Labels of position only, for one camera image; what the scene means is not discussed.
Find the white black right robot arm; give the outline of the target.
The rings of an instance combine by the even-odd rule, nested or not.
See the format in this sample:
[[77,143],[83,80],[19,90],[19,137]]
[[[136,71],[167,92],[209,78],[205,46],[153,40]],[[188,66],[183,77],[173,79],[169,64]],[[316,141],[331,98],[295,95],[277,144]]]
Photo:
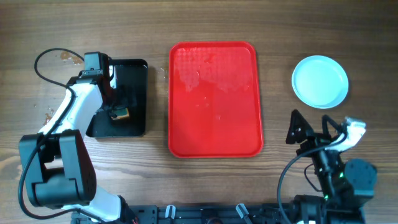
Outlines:
[[343,162],[341,154],[351,149],[366,132],[365,122],[346,117],[341,124],[322,116],[322,132],[316,133],[298,110],[293,110],[287,144],[299,144],[296,156],[283,169],[308,157],[318,178],[322,196],[296,195],[284,208],[277,191],[280,214],[286,223],[364,223],[363,206],[374,197],[377,170],[362,159]]

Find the orange green sponge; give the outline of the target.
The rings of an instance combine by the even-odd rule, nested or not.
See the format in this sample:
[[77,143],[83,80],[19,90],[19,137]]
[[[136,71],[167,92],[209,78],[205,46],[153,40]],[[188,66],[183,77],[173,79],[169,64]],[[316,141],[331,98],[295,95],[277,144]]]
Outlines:
[[112,120],[121,120],[121,119],[130,118],[129,110],[127,108],[111,110],[110,116]]

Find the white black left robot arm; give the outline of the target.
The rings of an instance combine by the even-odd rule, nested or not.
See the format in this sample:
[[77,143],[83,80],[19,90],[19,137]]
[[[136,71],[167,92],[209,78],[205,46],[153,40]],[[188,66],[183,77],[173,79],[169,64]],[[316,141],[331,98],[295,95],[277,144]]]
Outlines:
[[21,210],[37,220],[77,213],[96,223],[138,223],[118,195],[98,187],[84,136],[96,112],[113,99],[109,57],[89,52],[84,70],[63,85],[65,98],[37,134],[19,141]]

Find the light blue plate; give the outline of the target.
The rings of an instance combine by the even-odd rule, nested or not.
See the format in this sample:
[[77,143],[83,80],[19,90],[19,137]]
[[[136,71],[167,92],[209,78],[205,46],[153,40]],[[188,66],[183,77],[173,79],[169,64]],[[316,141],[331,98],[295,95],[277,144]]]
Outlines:
[[323,55],[301,60],[292,72],[291,82],[294,93],[303,103],[322,110],[340,105],[349,90],[344,68]]

